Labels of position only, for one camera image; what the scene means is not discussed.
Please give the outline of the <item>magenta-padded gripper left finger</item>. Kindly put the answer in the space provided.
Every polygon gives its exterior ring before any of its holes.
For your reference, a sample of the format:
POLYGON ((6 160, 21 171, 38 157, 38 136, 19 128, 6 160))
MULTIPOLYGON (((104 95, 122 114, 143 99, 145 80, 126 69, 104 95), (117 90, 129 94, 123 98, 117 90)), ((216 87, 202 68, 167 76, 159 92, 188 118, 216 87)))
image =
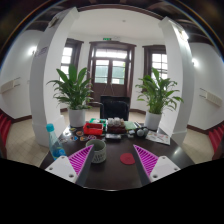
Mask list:
POLYGON ((92 145, 84 147, 69 157, 60 156, 46 168, 46 171, 83 187, 93 155, 92 145))

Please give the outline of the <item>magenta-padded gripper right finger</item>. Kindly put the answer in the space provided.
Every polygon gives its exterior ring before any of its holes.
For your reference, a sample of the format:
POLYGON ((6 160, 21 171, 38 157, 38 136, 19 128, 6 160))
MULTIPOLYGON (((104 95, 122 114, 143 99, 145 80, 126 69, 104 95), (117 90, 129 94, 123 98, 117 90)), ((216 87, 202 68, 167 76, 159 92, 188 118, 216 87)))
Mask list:
POLYGON ((133 157, 143 186, 180 170, 168 157, 158 157, 138 145, 134 146, 133 157))

